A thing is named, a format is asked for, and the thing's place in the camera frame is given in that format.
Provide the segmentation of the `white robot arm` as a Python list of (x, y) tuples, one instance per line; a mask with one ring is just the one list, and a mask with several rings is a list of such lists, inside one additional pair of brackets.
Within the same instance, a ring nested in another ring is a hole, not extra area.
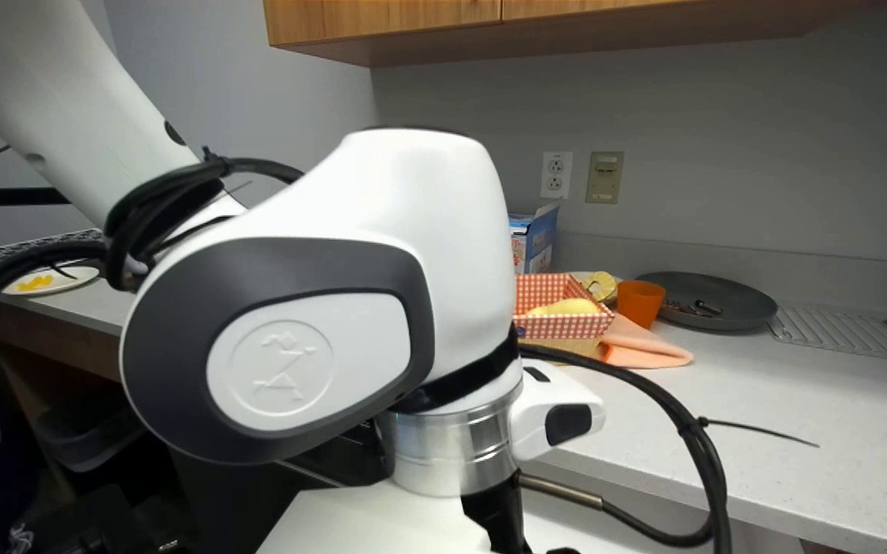
[[(114, 58), (81, 0), (0, 0), (0, 140), (89, 223), (199, 161)], [(158, 225), (120, 382), (170, 447), (226, 464), (293, 459), (367, 418), (508, 401), (516, 266), (498, 172), (469, 136), (363, 128), (244, 208), (209, 193)]]

